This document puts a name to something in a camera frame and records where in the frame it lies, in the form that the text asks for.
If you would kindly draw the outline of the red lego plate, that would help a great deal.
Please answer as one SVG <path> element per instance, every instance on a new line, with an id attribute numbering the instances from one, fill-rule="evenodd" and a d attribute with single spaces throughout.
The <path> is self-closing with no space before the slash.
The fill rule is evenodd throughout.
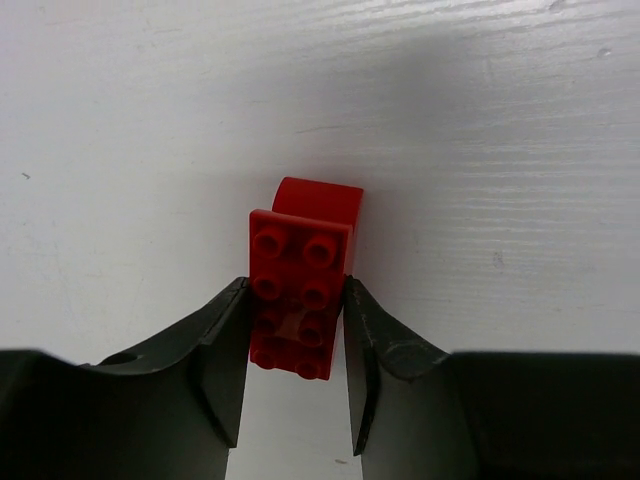
<path id="1" fill-rule="evenodd" d="M 250 361 L 330 378 L 353 228 L 255 210 L 249 216 Z"/>

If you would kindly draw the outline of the red curved lego brick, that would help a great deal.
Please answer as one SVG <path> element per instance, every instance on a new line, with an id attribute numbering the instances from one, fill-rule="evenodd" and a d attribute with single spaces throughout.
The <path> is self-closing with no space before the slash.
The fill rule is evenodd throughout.
<path id="1" fill-rule="evenodd" d="M 364 190 L 359 187 L 285 177 L 275 194 L 271 210 L 351 227 L 350 246 L 345 248 L 344 273 L 353 271 L 355 246 Z"/>

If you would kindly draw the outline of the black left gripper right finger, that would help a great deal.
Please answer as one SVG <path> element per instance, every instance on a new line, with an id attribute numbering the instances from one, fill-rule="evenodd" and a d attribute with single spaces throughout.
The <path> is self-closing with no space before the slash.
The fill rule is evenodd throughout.
<path id="1" fill-rule="evenodd" d="M 635 479 L 639 359 L 445 352 L 357 279 L 344 334 L 354 453 L 367 479 Z"/>

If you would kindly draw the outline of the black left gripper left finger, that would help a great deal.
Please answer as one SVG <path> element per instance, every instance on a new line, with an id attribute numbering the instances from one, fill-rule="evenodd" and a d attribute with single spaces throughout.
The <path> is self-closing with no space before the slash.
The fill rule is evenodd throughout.
<path id="1" fill-rule="evenodd" d="M 5 479 L 222 479 L 237 445 L 249 283 L 102 362 L 1 354 Z"/>

